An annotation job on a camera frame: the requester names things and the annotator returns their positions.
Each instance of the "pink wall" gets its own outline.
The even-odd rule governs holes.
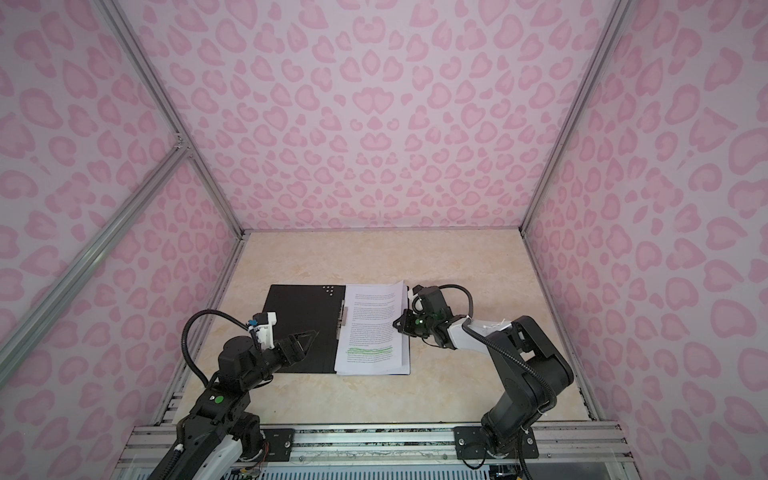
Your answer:
[[[0,476],[109,475],[146,425],[233,236],[183,164],[0,392]]]
[[[642,2],[531,236],[645,479],[768,475],[767,15]]]
[[[254,228],[519,225],[612,4],[122,2]]]
[[[87,0],[6,2],[0,42],[1,345],[173,139]]]

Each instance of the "paper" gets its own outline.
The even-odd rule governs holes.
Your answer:
[[[402,315],[406,302],[403,282],[346,286],[346,318],[339,333],[336,373],[410,373],[408,338],[392,326],[392,322]]]

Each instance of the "diagonal metal beam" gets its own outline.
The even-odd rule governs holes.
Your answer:
[[[190,158],[189,152],[184,142],[176,145],[96,237],[72,260],[67,271],[51,287],[45,298],[19,320],[11,338],[0,349],[0,389],[45,337],[67,305],[80,293],[94,271],[120,243],[179,165],[185,158]]]
[[[578,127],[578,122],[583,116],[583,113],[587,110],[589,104],[589,98],[592,96],[592,92],[598,86],[598,82],[603,74],[603,71],[608,65],[608,61],[616,48],[616,44],[621,38],[621,33],[624,28],[629,25],[631,20],[631,13],[634,10],[634,6],[637,4],[637,0],[616,0],[611,13],[608,15],[607,23],[603,29],[603,33],[598,40],[598,46],[595,48],[592,58],[589,61],[587,70],[584,73],[584,79],[576,91],[576,96],[571,104],[571,109],[568,110],[568,114],[565,116],[565,122],[563,128],[560,129],[557,139],[554,143],[554,148],[547,159],[544,173],[541,174],[536,188],[531,199],[531,205],[525,211],[523,217],[523,223],[520,226],[520,232],[525,235],[528,228],[533,222],[536,210],[541,205],[544,194],[549,188],[550,179],[554,173],[554,169],[560,164],[565,153],[565,148],[568,142],[571,141],[573,133]]]
[[[160,76],[154,70],[154,67],[147,58],[147,55],[141,47],[141,43],[139,42],[134,29],[131,27],[131,23],[125,16],[123,9],[118,4],[117,0],[94,0],[94,3],[99,11],[101,11],[104,20],[111,28],[112,33],[123,48],[128,59],[133,64],[139,77],[141,77],[141,80],[147,87],[147,92],[154,99],[157,107],[165,118],[165,121],[170,125],[171,129],[176,132],[179,139],[186,142],[192,149],[192,166],[203,181],[203,185],[208,191],[211,199],[214,201],[214,204],[219,209],[232,231],[234,231],[237,238],[242,238],[243,227],[240,225],[240,221],[237,219],[234,210],[232,210],[232,206],[219,187],[219,184],[214,180],[214,176],[211,174],[205,160],[203,160],[203,155],[200,153],[200,150],[194,143],[194,139],[184,125],[181,115],[174,106],[173,101],[170,99],[170,95],[165,90],[165,87],[160,80]]]

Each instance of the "white paper sheet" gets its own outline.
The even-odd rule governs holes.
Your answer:
[[[336,351],[338,374],[410,373],[408,337],[392,327],[407,301],[403,282],[346,286],[346,320]]]

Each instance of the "beige marble tabletop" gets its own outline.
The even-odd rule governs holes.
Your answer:
[[[517,230],[412,230],[252,233],[220,309],[241,321],[261,311],[273,283],[458,283],[472,292],[475,318],[529,315],[563,352],[557,330]],[[445,291],[456,313],[459,291]],[[210,376],[225,341],[242,330],[214,320],[198,366]],[[276,374],[253,390],[247,411],[262,423],[477,422],[504,389],[490,356],[426,346],[411,339],[408,376]],[[175,421],[202,393],[190,376]],[[576,385],[546,420],[588,420]]]

